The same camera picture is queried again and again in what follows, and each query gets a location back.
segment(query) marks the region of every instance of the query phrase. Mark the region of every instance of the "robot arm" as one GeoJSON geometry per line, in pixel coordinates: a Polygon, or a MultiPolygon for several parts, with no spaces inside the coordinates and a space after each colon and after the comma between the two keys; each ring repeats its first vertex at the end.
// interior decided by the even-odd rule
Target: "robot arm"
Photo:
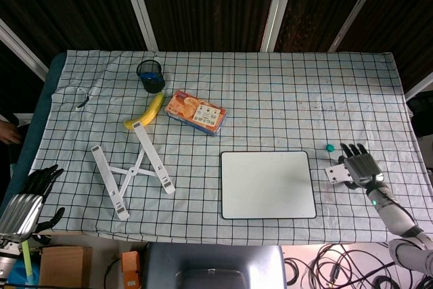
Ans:
{"type": "Polygon", "coordinates": [[[43,204],[53,187],[54,181],[63,173],[57,165],[37,170],[29,175],[22,191],[6,206],[0,219],[0,286],[7,281],[16,259],[20,256],[19,245],[33,233],[53,227],[63,216],[64,208],[53,219],[38,224],[43,204]]]}
{"type": "Polygon", "coordinates": [[[341,144],[347,158],[344,163],[359,187],[383,220],[386,228],[401,239],[391,240],[389,251],[397,265],[433,276],[433,241],[416,224],[383,182],[384,175],[363,145],[341,144]]]}

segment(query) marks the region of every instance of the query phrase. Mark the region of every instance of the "white board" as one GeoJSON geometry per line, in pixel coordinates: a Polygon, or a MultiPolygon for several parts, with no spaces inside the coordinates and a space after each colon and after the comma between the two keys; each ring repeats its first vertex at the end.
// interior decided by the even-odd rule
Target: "white board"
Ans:
{"type": "Polygon", "coordinates": [[[306,152],[223,152],[223,218],[315,218],[306,152]]]}

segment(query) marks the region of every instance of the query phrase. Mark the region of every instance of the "banana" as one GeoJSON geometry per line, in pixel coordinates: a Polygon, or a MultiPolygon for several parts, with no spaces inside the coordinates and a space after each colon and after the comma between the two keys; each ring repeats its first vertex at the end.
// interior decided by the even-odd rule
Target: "banana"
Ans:
{"type": "Polygon", "coordinates": [[[133,129],[133,124],[140,121],[141,124],[148,125],[151,123],[151,121],[155,118],[155,116],[158,114],[158,112],[161,109],[162,104],[164,103],[164,94],[159,93],[155,98],[152,100],[150,106],[147,108],[146,112],[139,118],[134,118],[133,120],[124,121],[123,125],[128,129],[133,129]]]}

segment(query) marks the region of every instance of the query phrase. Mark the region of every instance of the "dark ceiling panel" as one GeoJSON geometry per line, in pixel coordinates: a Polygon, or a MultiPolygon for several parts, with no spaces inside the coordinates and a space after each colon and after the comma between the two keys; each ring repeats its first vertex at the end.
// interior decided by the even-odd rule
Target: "dark ceiling panel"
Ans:
{"type": "Polygon", "coordinates": [[[43,81],[0,42],[0,107],[14,113],[32,113],[43,81]]]}
{"type": "Polygon", "coordinates": [[[390,51],[403,89],[433,72],[433,0],[367,0],[338,51],[390,51]]]}
{"type": "Polygon", "coordinates": [[[357,0],[288,0],[275,51],[328,51],[357,0]]]}
{"type": "Polygon", "coordinates": [[[145,0],[159,50],[260,51],[271,0],[145,0]]]}
{"type": "Polygon", "coordinates": [[[47,66],[67,49],[145,49],[130,0],[2,0],[0,18],[47,66]]]}

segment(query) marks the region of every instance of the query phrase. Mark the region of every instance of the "table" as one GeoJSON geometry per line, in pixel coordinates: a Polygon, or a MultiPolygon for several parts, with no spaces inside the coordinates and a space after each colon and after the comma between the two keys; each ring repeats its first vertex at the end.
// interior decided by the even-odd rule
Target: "table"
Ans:
{"type": "Polygon", "coordinates": [[[66,170],[41,221],[64,206],[54,231],[238,245],[384,242],[393,236],[361,189],[333,186],[325,176],[341,155],[326,144],[354,141],[365,144],[397,199],[433,234],[432,187],[392,54],[68,51],[32,166],[57,163],[66,170]],[[146,59],[162,65],[165,104],[182,89],[228,114],[220,134],[209,137],[159,113],[146,130],[177,190],[169,196],[157,179],[135,177],[124,196],[131,217],[121,222],[90,148],[101,144],[114,166],[135,162],[139,142],[122,121],[140,115],[153,98],[135,74],[146,59]],[[76,110],[86,95],[89,101],[76,110]],[[317,217],[223,219],[220,153],[287,149],[309,155],[317,217]]]}

